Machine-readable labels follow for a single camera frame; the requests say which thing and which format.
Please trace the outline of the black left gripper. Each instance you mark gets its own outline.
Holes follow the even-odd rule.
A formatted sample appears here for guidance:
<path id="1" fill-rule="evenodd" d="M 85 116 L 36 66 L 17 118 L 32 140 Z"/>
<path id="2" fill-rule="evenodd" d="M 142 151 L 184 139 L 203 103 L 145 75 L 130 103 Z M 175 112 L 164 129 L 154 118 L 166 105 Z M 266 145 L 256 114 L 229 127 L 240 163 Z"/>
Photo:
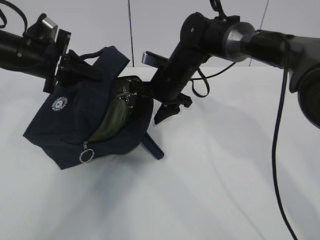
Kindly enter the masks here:
<path id="1" fill-rule="evenodd" d="M 102 82 L 103 71 L 93 65 L 88 64 L 86 59 L 98 58 L 102 55 L 103 50 L 93 53 L 78 55 L 75 51 L 67 49 L 70 43 L 71 33 L 59 29 L 56 40 L 46 50 L 45 63 L 45 82 L 43 92 L 52 94 L 59 84 L 62 87 L 75 85 L 80 78 L 92 81 Z M 66 71 L 60 72 L 61 61 L 66 55 Z"/>

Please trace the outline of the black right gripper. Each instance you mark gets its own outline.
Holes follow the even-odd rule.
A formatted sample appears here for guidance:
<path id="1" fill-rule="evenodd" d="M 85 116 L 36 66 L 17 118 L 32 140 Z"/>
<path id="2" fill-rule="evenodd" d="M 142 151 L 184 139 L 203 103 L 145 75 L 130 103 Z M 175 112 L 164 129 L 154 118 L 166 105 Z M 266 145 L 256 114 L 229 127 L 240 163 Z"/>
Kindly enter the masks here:
<path id="1" fill-rule="evenodd" d="M 192 100 L 182 93 L 191 78 L 185 66 L 168 59 L 165 66 L 156 69 L 150 81 L 135 83 L 134 91 L 162 103 L 154 116 L 154 123 L 157 125 L 177 115 L 180 112 L 179 105 L 190 107 Z"/>

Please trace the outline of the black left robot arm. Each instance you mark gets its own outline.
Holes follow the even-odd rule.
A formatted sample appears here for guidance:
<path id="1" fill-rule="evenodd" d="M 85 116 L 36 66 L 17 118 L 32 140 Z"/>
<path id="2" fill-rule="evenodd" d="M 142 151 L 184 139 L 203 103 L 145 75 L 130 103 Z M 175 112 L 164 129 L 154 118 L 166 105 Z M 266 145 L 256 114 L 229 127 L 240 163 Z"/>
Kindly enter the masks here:
<path id="1" fill-rule="evenodd" d="M 0 32 L 1 69 L 44 79 L 43 92 L 51 94 L 58 84 L 72 85 L 82 80 L 102 82 L 103 72 L 86 62 L 102 54 L 77 55 L 68 50 L 71 33 L 60 29 L 45 13 L 22 36 Z"/>

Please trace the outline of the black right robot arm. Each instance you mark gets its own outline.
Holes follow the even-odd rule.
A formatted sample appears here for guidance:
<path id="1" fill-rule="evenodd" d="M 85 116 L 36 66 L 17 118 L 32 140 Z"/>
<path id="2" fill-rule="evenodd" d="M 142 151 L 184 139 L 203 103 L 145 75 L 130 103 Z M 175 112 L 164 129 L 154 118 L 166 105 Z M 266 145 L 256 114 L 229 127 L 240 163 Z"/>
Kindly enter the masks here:
<path id="1" fill-rule="evenodd" d="M 304 116 L 316 127 L 320 125 L 320 40 L 275 31 L 256 30 L 238 16 L 209 19 L 199 12 L 191 14 L 180 30 L 179 42 L 166 58 L 150 51 L 142 62 L 156 68 L 149 90 L 161 103 L 156 124 L 176 115 L 180 105 L 191 100 L 182 90 L 195 72 L 209 58 L 233 63 L 251 58 L 289 74 L 289 91 L 297 93 Z"/>

